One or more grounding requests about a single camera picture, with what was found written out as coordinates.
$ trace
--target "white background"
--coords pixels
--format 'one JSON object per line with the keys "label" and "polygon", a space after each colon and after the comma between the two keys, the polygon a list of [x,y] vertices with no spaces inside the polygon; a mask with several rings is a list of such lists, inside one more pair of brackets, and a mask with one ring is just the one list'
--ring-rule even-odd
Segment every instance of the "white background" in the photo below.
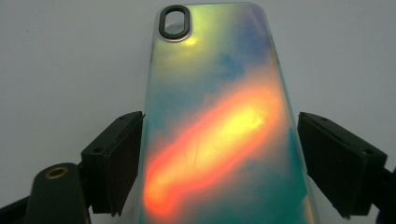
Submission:
{"label": "white background", "polygon": [[[0,207],[35,175],[79,153],[116,117],[144,110],[154,17],[207,1],[0,0]],[[266,0],[293,115],[319,114],[389,155],[396,167],[396,1]],[[313,185],[321,223],[339,217]],[[122,217],[132,223],[130,197]]]}

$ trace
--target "iridescent phone case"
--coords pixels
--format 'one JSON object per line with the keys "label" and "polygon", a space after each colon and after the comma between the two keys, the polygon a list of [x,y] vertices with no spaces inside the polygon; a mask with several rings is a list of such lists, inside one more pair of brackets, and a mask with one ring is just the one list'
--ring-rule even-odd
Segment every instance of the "iridescent phone case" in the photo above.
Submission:
{"label": "iridescent phone case", "polygon": [[[184,28],[164,34],[164,16]],[[317,223],[260,7],[173,6],[153,37],[138,223]]]}

